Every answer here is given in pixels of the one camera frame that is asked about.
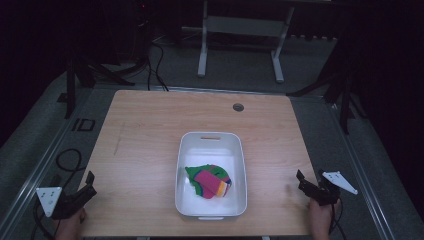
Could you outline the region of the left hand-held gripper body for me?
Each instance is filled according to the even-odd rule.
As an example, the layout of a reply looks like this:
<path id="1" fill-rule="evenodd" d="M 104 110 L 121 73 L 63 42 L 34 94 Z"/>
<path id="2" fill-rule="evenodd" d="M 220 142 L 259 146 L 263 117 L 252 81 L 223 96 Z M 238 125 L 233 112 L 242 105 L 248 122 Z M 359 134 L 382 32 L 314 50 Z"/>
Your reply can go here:
<path id="1" fill-rule="evenodd" d="M 66 195 L 62 187 L 41 187 L 36 194 L 46 217 L 68 219 L 84 207 L 76 195 Z"/>

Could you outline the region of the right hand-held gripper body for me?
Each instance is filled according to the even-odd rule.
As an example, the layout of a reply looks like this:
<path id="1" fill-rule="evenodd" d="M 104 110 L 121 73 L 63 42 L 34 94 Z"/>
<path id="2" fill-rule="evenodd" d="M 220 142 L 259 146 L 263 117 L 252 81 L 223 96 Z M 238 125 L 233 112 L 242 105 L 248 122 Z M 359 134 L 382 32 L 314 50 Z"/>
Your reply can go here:
<path id="1" fill-rule="evenodd" d="M 313 186 L 310 198 L 316 200 L 320 206 L 336 204 L 340 198 L 340 190 L 357 195 L 358 190 L 341 174 L 340 171 L 327 172 L 319 170 L 320 181 Z"/>

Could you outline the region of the person's right hand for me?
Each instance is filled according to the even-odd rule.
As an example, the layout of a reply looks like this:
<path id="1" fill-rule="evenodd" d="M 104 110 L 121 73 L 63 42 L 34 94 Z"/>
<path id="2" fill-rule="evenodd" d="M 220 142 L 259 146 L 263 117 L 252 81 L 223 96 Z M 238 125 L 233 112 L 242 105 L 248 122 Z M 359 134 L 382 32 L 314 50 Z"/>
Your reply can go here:
<path id="1" fill-rule="evenodd" d="M 338 210 L 340 201 L 337 201 L 334 206 L 320 206 L 315 199 L 309 201 L 309 227 L 310 233 L 314 240 L 330 240 L 330 226 L 332 216 Z"/>

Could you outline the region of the person's left hand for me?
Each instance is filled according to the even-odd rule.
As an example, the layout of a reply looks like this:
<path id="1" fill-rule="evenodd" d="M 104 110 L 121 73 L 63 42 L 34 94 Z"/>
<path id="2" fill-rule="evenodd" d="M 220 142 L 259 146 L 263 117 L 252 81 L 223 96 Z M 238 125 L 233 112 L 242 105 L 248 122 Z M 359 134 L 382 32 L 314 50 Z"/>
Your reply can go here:
<path id="1" fill-rule="evenodd" d="M 54 220 L 55 240 L 80 240 L 82 223 L 85 218 L 86 211 L 81 208 L 67 219 Z"/>

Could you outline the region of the colourful striped sock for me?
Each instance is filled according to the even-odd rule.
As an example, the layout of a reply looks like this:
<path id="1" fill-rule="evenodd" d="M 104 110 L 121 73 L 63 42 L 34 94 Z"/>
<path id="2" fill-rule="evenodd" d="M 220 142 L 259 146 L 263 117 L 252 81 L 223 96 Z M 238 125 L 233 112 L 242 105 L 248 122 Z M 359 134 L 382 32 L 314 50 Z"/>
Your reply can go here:
<path id="1" fill-rule="evenodd" d="M 190 184 L 195 188 L 195 193 L 205 199 L 224 197 L 232 186 L 227 171 L 217 165 L 186 167 L 185 171 Z"/>

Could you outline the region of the white plastic bin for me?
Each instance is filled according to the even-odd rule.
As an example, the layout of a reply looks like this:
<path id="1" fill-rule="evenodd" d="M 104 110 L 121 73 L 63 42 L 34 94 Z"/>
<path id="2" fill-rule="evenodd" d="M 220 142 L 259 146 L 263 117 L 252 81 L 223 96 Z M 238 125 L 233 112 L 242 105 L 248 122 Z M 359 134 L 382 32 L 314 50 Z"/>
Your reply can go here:
<path id="1" fill-rule="evenodd" d="M 186 167 L 212 164 L 227 171 L 232 186 L 224 197 L 205 199 L 195 193 Z M 243 148 L 239 137 L 225 132 L 189 132 L 180 142 L 176 177 L 175 206 L 186 217 L 223 220 L 238 217 L 247 208 L 247 180 Z"/>

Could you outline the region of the black tripod stand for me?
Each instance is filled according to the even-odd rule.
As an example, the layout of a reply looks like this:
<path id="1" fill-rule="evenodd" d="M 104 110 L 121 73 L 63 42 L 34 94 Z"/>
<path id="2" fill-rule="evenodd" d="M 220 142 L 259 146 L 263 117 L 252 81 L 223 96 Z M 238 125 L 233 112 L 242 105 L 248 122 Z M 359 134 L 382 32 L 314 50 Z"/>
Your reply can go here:
<path id="1" fill-rule="evenodd" d="M 66 92 L 60 95 L 60 100 L 66 103 L 65 118 L 69 119 L 76 107 L 76 80 L 83 87 L 92 88 L 96 84 L 95 75 L 99 74 L 106 80 L 119 85 L 134 86 L 134 83 L 124 79 L 124 76 L 140 70 L 144 64 L 137 60 L 131 67 L 112 71 L 88 56 L 74 56 L 66 63 Z"/>
<path id="2" fill-rule="evenodd" d="M 358 67 L 361 46 L 358 43 L 349 43 L 339 39 L 326 60 L 317 80 L 287 96 L 300 97 L 315 89 L 327 85 L 323 95 L 326 103 L 334 104 L 341 99 L 339 124 L 345 134 L 349 134 L 348 117 L 350 94 L 352 91 L 354 75 Z"/>

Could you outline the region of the white metal stand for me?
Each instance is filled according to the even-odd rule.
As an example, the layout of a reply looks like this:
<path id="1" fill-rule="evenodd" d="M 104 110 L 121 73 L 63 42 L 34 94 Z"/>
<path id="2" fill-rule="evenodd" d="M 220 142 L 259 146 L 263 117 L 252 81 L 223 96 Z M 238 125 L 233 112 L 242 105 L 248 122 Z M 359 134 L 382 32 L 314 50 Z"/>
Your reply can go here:
<path id="1" fill-rule="evenodd" d="M 203 0 L 202 41 L 197 75 L 199 77 L 206 75 L 208 57 L 207 37 L 209 33 L 275 37 L 279 42 L 277 47 L 270 52 L 270 55 L 275 80 L 277 83 L 283 83 L 284 75 L 280 63 L 280 55 L 294 11 L 294 7 L 289 7 L 283 21 L 215 16 L 208 13 L 208 0 Z"/>

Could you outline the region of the metal floor rail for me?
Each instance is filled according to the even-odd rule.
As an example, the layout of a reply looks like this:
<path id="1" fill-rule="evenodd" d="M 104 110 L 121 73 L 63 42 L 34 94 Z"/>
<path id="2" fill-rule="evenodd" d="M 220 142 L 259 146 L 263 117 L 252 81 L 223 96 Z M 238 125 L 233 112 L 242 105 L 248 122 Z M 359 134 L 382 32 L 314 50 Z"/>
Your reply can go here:
<path id="1" fill-rule="evenodd" d="M 348 162 L 351 165 L 352 171 L 355 175 L 356 181 L 359 185 L 360 192 L 362 193 L 367 208 L 376 226 L 376 230 L 381 240 L 395 240 L 393 231 L 387 221 L 387 218 L 383 212 L 380 201 L 373 190 L 371 183 L 366 176 L 365 169 L 359 159 L 356 149 L 352 143 L 352 140 L 348 134 L 344 132 L 339 124 L 338 110 L 339 108 L 335 104 L 329 104 L 327 106 L 329 114 L 336 125 L 336 128 L 341 135 L 342 142 L 347 148 Z"/>
<path id="2" fill-rule="evenodd" d="M 0 148 L 0 240 L 11 238 L 91 93 L 90 89 L 77 91 L 71 115 L 66 114 L 66 105 L 57 101 L 57 92 L 43 94 Z"/>

